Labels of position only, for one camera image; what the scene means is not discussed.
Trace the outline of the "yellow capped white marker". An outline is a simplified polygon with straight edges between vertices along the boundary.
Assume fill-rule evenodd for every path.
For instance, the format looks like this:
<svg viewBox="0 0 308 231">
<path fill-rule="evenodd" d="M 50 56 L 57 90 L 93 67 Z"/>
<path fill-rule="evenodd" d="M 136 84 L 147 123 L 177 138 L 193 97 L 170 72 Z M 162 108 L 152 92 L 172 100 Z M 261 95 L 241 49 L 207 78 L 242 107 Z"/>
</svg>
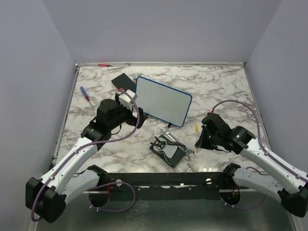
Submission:
<svg viewBox="0 0 308 231">
<path fill-rule="evenodd" d="M 196 151 L 196 153 L 199 152 L 199 149 L 198 149 L 198 147 L 197 147 L 198 139 L 199 139 L 199 138 L 198 138 L 198 125 L 195 124 L 195 151 Z"/>
</svg>

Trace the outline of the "blue framed whiteboard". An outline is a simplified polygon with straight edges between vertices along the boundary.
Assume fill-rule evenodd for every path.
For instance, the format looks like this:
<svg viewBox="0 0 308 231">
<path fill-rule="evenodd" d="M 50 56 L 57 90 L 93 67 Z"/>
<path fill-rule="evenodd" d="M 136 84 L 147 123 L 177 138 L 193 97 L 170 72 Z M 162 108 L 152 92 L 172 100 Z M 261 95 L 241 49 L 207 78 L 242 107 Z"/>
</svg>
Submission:
<svg viewBox="0 0 308 231">
<path fill-rule="evenodd" d="M 157 81 L 137 77 L 136 104 L 143 111 L 174 126 L 182 127 L 193 97 L 179 89 Z"/>
</svg>

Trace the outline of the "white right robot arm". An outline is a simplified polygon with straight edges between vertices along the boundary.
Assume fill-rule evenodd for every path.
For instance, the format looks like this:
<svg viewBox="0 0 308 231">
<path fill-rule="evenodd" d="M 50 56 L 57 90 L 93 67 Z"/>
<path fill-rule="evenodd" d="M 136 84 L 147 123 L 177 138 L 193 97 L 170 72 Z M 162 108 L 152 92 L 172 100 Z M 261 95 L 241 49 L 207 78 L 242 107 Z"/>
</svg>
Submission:
<svg viewBox="0 0 308 231">
<path fill-rule="evenodd" d="M 202 132 L 196 147 L 216 150 L 220 146 L 247 158 L 267 173 L 260 175 L 237 164 L 229 164 L 221 176 L 224 187 L 238 185 L 253 189 L 277 200 L 294 216 L 303 218 L 306 215 L 308 174 L 259 144 L 247 129 L 241 126 L 230 128 L 218 114 L 209 113 L 202 119 Z"/>
</svg>

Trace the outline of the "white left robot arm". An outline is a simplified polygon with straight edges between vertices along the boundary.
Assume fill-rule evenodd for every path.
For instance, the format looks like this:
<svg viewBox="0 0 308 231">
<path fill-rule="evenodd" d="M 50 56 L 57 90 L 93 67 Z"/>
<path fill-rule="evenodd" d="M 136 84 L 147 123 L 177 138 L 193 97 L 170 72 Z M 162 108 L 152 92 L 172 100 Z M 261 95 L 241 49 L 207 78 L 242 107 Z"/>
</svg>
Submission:
<svg viewBox="0 0 308 231">
<path fill-rule="evenodd" d="M 31 219 L 53 223 L 80 194 L 92 188 L 103 189 L 106 177 L 97 166 L 77 177 L 74 175 L 105 143 L 112 142 L 113 129 L 123 123 L 138 129 L 146 118 L 143 109 L 130 100 L 101 101 L 95 118 L 84 128 L 68 154 L 39 179 L 31 178 L 26 183 L 26 207 L 31 210 Z"/>
</svg>

